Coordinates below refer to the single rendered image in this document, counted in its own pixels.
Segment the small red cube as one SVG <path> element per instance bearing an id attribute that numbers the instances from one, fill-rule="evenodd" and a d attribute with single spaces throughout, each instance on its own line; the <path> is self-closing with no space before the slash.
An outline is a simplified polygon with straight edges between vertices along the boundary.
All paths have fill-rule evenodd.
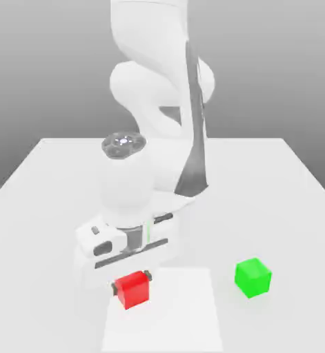
<path id="1" fill-rule="evenodd" d="M 125 310 L 146 302 L 150 296 L 150 281 L 142 271 L 117 279 L 117 297 Z"/>

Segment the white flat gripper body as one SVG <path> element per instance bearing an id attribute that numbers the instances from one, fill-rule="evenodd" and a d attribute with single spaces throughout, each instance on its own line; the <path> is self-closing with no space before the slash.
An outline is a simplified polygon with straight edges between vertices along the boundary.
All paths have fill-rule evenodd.
<path id="1" fill-rule="evenodd" d="M 95 259 L 94 280 L 98 283 L 110 283 L 136 271 L 151 270 L 169 256 L 170 241 L 167 238 L 149 243 L 140 250 L 102 254 Z"/>

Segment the small green cube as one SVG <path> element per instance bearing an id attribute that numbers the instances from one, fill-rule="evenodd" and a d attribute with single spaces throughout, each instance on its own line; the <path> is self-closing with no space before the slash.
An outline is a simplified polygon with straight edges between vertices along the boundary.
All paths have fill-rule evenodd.
<path id="1" fill-rule="evenodd" d="M 239 262 L 235 267 L 235 284 L 251 299 L 270 289 L 272 272 L 258 259 Z"/>

